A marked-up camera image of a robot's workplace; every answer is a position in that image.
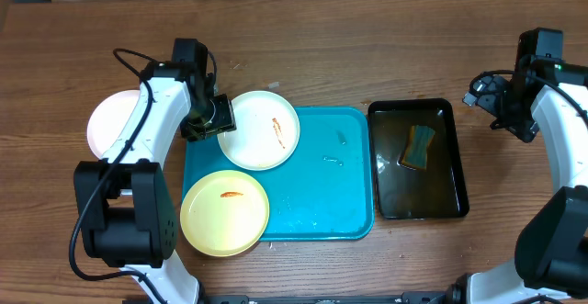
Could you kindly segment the green yellow sponge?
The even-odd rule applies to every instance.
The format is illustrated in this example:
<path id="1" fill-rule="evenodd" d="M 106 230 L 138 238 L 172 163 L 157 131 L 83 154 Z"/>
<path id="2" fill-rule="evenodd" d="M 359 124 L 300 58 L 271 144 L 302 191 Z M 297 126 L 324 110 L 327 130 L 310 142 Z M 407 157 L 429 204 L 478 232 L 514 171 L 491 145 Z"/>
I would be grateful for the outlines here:
<path id="1" fill-rule="evenodd" d="M 404 150 L 399 158 L 399 165 L 411 170 L 425 171 L 427 169 L 428 150 L 434 136 L 435 131 L 427 126 L 411 126 Z"/>

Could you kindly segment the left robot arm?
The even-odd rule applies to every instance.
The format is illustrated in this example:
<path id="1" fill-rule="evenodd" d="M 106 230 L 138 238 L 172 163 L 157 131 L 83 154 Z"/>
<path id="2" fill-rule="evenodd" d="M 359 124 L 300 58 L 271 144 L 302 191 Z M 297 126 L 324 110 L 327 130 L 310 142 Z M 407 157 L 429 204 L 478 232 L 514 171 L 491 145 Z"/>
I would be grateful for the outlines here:
<path id="1" fill-rule="evenodd" d="M 232 103 L 218 94 L 217 74 L 207 70 L 216 61 L 197 39 L 175 39 L 168 62 L 146 61 L 122 132 L 74 170 L 79 217 L 69 264 L 86 281 L 130 276 L 151 303 L 206 303 L 175 250 L 179 223 L 163 167 L 176 134 L 202 141 L 235 130 Z"/>

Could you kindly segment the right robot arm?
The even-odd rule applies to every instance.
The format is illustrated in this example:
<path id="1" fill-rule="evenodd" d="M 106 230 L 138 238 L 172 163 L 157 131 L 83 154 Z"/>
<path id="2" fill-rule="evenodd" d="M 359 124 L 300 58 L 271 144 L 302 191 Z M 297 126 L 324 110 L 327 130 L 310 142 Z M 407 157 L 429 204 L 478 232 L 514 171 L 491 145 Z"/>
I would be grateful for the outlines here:
<path id="1" fill-rule="evenodd" d="M 479 74 L 463 101 L 529 143 L 541 134 L 553 196 L 518 236 L 514 258 L 461 276 L 434 303 L 561 303 L 587 297 L 587 69 L 562 58 L 563 33 L 518 38 L 513 70 Z"/>

